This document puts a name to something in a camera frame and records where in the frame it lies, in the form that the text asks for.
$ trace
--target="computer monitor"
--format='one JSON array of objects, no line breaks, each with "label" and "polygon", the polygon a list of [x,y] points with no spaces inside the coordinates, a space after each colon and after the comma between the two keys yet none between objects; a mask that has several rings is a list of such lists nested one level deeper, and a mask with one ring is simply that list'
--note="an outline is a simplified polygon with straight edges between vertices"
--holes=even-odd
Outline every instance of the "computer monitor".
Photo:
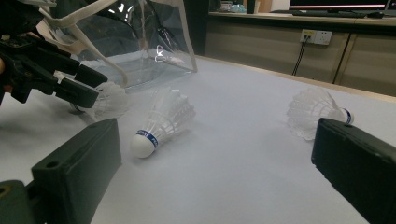
[{"label": "computer monitor", "polygon": [[387,3],[388,0],[290,0],[290,10],[385,10]]}]

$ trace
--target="electrical outlet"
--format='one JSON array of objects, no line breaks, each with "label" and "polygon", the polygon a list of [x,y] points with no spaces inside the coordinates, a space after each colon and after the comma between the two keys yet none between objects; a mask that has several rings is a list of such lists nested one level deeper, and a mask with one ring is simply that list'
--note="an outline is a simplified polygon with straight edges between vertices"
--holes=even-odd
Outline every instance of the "electrical outlet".
[{"label": "electrical outlet", "polygon": [[301,32],[300,42],[304,42],[304,38],[306,36],[309,36],[309,38],[306,41],[306,43],[314,43],[316,33],[317,33],[316,30],[305,30],[305,29],[303,29],[303,31]]},{"label": "electrical outlet", "polygon": [[331,31],[316,31],[314,44],[329,45],[332,39]]}]

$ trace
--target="wall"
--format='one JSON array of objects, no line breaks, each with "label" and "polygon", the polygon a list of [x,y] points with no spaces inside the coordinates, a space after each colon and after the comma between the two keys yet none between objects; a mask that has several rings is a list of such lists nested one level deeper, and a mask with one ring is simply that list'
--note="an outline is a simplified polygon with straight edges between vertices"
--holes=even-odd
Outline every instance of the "wall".
[{"label": "wall", "polygon": [[289,9],[290,0],[272,0],[271,10]]},{"label": "wall", "polygon": [[194,53],[205,55],[206,18],[209,9],[208,1],[183,0],[189,36]]}]

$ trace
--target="black mechanical part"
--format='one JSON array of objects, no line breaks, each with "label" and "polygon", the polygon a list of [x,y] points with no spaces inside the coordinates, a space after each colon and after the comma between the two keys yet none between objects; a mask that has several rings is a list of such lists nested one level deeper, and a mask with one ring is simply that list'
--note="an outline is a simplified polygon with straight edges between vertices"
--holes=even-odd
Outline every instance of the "black mechanical part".
[{"label": "black mechanical part", "polygon": [[89,224],[120,165],[117,120],[96,122],[36,164],[28,186],[0,182],[0,223]]},{"label": "black mechanical part", "polygon": [[[38,7],[17,0],[0,1],[0,58],[6,71],[0,75],[0,104],[7,86],[11,96],[25,103],[32,89],[55,95],[85,108],[93,106],[98,92],[106,82],[103,74],[70,59],[70,53],[33,35],[27,35],[43,19]],[[75,79],[58,79],[55,71]]]},{"label": "black mechanical part", "polygon": [[312,162],[372,224],[396,223],[396,148],[352,125],[321,119]]}]

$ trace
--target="screw hole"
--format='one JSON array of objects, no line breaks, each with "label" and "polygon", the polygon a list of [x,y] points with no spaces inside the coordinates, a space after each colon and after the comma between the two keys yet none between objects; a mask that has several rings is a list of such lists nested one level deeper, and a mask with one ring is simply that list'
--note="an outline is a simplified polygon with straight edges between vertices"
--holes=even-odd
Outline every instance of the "screw hole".
[{"label": "screw hole", "polygon": [[47,168],[54,168],[54,167],[56,167],[58,164],[59,164],[59,162],[57,162],[57,161],[52,161],[52,162],[48,163],[46,167],[47,167]]},{"label": "screw hole", "polygon": [[5,196],[6,194],[8,194],[10,190],[11,190],[11,187],[7,186],[7,185],[0,187],[0,198]]}]

